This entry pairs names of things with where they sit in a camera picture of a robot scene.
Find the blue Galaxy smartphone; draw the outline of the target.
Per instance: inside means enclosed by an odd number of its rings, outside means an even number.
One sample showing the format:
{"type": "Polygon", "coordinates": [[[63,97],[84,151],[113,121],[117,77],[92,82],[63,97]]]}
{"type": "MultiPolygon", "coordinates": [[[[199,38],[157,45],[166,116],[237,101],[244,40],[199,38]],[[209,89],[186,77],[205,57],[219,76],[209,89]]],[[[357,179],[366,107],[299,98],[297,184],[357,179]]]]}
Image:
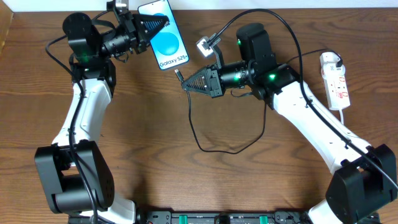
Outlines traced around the blue Galaxy smartphone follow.
{"type": "Polygon", "coordinates": [[[138,12],[152,16],[167,16],[169,19],[169,24],[150,41],[159,68],[168,70],[187,63],[188,52],[168,0],[141,5],[138,12]]]}

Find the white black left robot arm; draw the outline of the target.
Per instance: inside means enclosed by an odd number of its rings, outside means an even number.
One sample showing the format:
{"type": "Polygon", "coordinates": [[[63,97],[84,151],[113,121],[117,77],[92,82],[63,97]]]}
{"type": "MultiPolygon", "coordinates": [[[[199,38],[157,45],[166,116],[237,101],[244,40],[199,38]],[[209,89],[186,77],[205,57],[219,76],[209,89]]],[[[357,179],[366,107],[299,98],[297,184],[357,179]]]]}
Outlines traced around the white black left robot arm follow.
{"type": "Polygon", "coordinates": [[[169,18],[133,14],[116,1],[106,9],[116,23],[75,12],[62,24],[72,49],[64,69],[72,78],[73,99],[60,132],[34,157],[49,209],[67,214],[70,223],[137,221],[135,203],[115,191],[98,141],[116,86],[114,61],[145,52],[169,18]]]}

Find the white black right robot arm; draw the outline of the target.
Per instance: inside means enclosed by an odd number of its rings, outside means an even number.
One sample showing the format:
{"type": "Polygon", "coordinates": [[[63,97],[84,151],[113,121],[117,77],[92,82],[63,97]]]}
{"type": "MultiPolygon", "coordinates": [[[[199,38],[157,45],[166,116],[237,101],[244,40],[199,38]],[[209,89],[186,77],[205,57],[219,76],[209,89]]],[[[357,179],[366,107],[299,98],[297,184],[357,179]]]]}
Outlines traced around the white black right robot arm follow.
{"type": "Polygon", "coordinates": [[[373,147],[337,120],[312,94],[303,75],[277,63],[269,35],[260,23],[236,33],[241,61],[225,64],[218,36],[197,47],[216,62],[181,81],[183,90],[212,98],[232,88],[251,93],[290,121],[318,151],[332,179],[325,198],[307,212],[309,223],[359,223],[397,198],[397,164],[386,145],[373,147]]]}

